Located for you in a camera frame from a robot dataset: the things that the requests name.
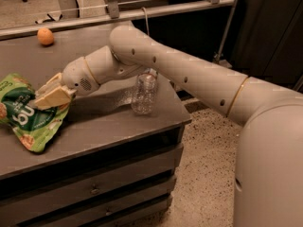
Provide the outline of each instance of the green packet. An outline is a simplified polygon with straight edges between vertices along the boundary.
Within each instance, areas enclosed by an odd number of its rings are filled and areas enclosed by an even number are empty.
[[[40,111],[28,106],[35,98],[30,83],[18,74],[0,81],[0,123],[8,124],[30,151],[42,152],[68,113],[70,103]]]

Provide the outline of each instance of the desk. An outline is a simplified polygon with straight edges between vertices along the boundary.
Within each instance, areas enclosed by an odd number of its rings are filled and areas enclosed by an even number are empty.
[[[74,59],[108,42],[116,25],[0,42],[0,78],[16,72],[34,88]],[[118,226],[167,209],[190,116],[159,76],[157,104],[136,116],[128,102],[134,79],[111,81],[77,98],[45,152],[33,154],[0,125],[1,226]]]

